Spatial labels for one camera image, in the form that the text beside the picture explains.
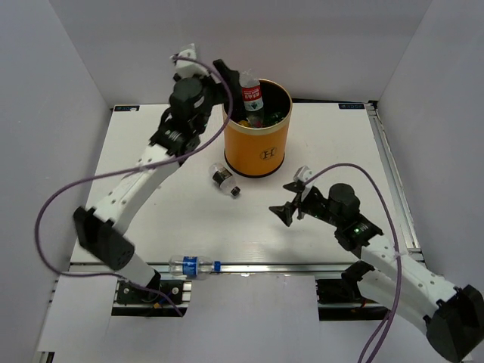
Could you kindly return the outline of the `blue label plastic bottle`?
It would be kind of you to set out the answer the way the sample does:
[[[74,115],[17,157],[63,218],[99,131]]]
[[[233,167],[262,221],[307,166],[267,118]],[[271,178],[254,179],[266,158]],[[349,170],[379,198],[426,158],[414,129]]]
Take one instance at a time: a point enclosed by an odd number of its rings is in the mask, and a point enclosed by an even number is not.
[[[221,268],[220,261],[205,256],[172,256],[169,259],[169,273],[188,280],[203,280],[220,273]]]

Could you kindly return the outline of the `green plastic bottle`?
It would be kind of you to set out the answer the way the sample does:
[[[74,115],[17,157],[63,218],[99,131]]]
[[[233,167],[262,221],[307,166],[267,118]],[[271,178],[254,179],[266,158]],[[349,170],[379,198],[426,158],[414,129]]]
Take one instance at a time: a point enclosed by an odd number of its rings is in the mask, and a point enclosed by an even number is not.
[[[271,127],[273,125],[278,124],[280,121],[284,119],[285,115],[281,111],[268,113],[265,115],[262,125],[264,127]]]

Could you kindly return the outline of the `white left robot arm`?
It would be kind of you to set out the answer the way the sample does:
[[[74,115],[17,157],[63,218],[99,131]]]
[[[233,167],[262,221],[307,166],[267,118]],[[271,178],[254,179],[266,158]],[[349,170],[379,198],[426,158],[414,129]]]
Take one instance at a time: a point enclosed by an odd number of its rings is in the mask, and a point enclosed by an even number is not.
[[[240,74],[215,60],[214,70],[204,70],[187,57],[175,59],[175,84],[169,106],[136,164],[106,197],[73,214],[81,248],[103,262],[113,273],[131,282],[142,301],[156,299],[160,274],[135,252],[125,237],[131,221],[152,193],[194,154],[212,108],[236,106],[242,101]]]

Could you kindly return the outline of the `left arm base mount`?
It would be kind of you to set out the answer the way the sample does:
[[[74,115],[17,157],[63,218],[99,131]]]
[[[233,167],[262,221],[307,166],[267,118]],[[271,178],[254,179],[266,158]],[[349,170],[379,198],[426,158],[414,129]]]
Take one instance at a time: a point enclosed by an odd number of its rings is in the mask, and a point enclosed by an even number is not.
[[[160,281],[151,293],[119,279],[116,285],[111,315],[138,318],[181,318],[188,310],[192,281],[185,276],[171,275],[167,266],[161,265]]]

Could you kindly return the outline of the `red label plastic bottle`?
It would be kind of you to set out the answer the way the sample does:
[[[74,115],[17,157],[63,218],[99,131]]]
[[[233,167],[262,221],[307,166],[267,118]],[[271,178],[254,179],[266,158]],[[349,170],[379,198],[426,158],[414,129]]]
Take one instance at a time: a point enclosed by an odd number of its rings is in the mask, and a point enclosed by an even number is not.
[[[262,128],[264,121],[264,102],[259,79],[249,70],[242,72],[239,83],[249,124],[253,128]]]

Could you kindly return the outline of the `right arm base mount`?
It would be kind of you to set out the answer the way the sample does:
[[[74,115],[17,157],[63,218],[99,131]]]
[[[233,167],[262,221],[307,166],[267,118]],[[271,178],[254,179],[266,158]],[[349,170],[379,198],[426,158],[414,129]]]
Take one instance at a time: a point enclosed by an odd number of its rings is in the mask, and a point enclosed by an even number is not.
[[[373,271],[366,262],[357,261],[337,279],[316,281],[319,321],[377,321],[389,310],[373,300],[364,298],[357,286],[365,273]]]

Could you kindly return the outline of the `yellow cap small bottle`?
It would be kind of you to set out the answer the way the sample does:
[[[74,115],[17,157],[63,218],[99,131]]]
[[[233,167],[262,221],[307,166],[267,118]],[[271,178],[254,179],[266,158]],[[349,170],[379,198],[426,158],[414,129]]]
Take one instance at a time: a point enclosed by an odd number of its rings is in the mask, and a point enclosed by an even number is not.
[[[243,126],[243,127],[248,127],[248,128],[250,128],[250,127],[251,127],[250,123],[249,123],[247,120],[244,120],[244,119],[243,119],[243,120],[241,120],[241,121],[239,121],[239,122],[238,122],[238,124],[239,124],[240,126]]]

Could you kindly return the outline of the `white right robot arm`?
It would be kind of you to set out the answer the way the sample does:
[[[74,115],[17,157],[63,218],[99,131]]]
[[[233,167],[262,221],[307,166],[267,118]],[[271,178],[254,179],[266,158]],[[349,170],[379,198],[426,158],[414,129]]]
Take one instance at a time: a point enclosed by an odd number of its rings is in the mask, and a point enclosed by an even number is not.
[[[358,258],[342,273],[350,301],[373,300],[413,324],[449,362],[463,361],[483,341],[483,296],[473,286],[457,287],[407,253],[398,254],[382,230],[364,217],[354,189],[343,183],[325,197],[316,187],[292,182],[293,200],[272,206],[285,225],[309,215],[335,227],[340,246]]]

